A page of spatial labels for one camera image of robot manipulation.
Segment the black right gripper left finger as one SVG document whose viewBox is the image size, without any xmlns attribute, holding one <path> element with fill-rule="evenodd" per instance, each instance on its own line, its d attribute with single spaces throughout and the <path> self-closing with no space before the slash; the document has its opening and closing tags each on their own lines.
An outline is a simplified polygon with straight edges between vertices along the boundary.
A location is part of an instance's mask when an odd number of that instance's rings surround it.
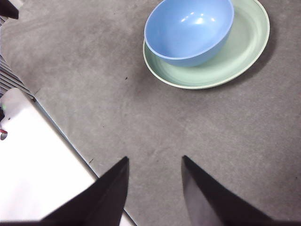
<svg viewBox="0 0 301 226">
<path fill-rule="evenodd" d="M 124 157 L 86 190 L 38 221 L 2 226 L 118 226 L 127 199 L 129 158 Z"/>
</svg>

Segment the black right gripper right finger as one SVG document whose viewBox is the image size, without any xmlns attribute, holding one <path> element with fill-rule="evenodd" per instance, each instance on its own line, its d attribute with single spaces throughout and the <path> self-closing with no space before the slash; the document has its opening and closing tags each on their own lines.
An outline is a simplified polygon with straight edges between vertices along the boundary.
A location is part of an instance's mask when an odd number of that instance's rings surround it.
<svg viewBox="0 0 301 226">
<path fill-rule="evenodd" d="M 182 157 L 183 195 L 193 226 L 299 226 L 300 221 L 275 220 Z"/>
</svg>

